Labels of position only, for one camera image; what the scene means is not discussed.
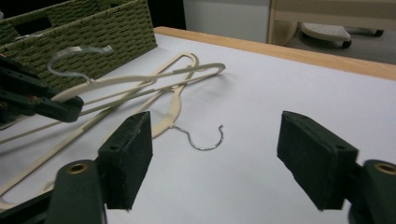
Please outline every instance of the silver wire hook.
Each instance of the silver wire hook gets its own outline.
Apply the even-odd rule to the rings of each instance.
[[[214,146],[212,146],[212,147],[198,147],[198,146],[196,146],[196,145],[192,142],[190,133],[189,133],[187,130],[184,130],[184,129],[180,128],[180,127],[177,127],[176,125],[173,125],[172,128],[175,129],[175,130],[178,130],[178,131],[180,131],[180,132],[185,133],[185,134],[187,135],[187,137],[189,138],[190,145],[191,145],[192,147],[194,147],[195,149],[200,150],[200,151],[208,151],[208,150],[215,149],[215,148],[218,147],[218,146],[222,143],[222,141],[224,140],[224,133],[223,133],[223,131],[222,131],[222,128],[223,128],[223,125],[222,125],[222,124],[219,126],[219,132],[220,132],[220,134],[221,134],[221,138],[220,138],[220,140],[219,140]]]
[[[92,80],[85,74],[82,73],[77,73],[77,72],[58,72],[55,71],[52,66],[59,61],[62,58],[65,57],[70,57],[72,55],[78,54],[78,53],[87,53],[87,52],[93,52],[93,53],[109,53],[113,51],[113,48],[111,48],[109,45],[107,45],[104,48],[95,48],[95,47],[90,47],[90,46],[81,46],[81,47],[70,47],[67,49],[62,49],[58,52],[56,52],[52,58],[49,60],[47,63],[47,69],[56,76],[60,77],[84,77],[87,79],[89,83],[92,83]]]

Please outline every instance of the green woven basket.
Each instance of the green woven basket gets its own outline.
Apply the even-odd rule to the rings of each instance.
[[[22,36],[18,27],[36,20],[51,27]],[[72,71],[99,78],[157,47],[146,0],[71,0],[0,21],[0,53],[36,70],[52,88],[64,90],[85,81],[81,77],[57,77],[47,70],[51,56],[76,46],[103,48],[112,53],[78,54],[57,62],[58,71]]]

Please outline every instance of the white wall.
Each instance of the white wall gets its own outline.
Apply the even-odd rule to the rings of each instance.
[[[187,29],[266,43],[271,0],[184,0]]]

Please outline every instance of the white table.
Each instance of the white table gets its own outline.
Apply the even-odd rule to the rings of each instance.
[[[320,213],[276,157],[283,110],[304,114],[344,138],[360,150],[360,164],[369,159],[396,162],[395,81],[165,35],[157,35],[157,41],[158,48],[109,75],[149,74],[181,51],[195,53],[201,63],[225,63],[220,77],[186,87],[177,120],[197,145],[216,143],[220,124],[225,139],[209,152],[193,149],[186,136],[174,130],[154,139],[154,156],[133,210],[107,211],[108,223],[347,223],[348,203],[342,211]],[[167,110],[169,96],[150,108],[153,123]],[[63,165],[94,159],[105,138],[142,101],[123,105],[5,199],[20,203],[34,197]],[[89,117],[0,146],[0,185]],[[51,120],[34,116],[2,131],[1,138],[43,122]]]

